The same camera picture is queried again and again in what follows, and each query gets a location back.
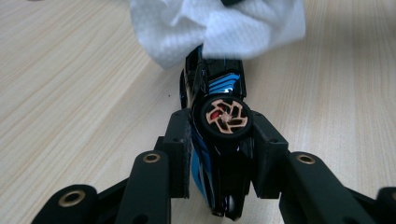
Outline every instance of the blue toy car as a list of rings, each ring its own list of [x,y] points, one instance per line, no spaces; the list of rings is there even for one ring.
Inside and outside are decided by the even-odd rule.
[[[191,174],[216,216],[241,217],[250,185],[252,112],[239,60],[187,58],[180,76],[182,108],[190,109]]]

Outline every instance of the paper towel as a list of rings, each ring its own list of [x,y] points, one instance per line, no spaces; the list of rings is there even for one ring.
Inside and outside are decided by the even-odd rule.
[[[305,34],[302,0],[130,0],[134,33],[163,68],[203,44],[204,58],[250,59]]]

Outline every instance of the toy car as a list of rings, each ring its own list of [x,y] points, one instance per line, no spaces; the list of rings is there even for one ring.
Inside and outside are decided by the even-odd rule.
[[[250,176],[252,113],[243,102],[242,62],[187,58],[180,76],[182,108],[190,109],[191,174],[216,216],[241,217]]]

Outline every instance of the wooden table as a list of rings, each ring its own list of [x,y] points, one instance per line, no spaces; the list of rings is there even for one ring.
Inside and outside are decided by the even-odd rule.
[[[396,3],[305,0],[306,38],[245,61],[246,102],[292,151],[321,157],[374,197],[396,186]],[[127,177],[179,109],[182,64],[137,43],[126,0],[0,3],[0,223],[29,223],[57,190]],[[251,190],[237,223],[279,223]],[[210,215],[191,185],[173,223]]]

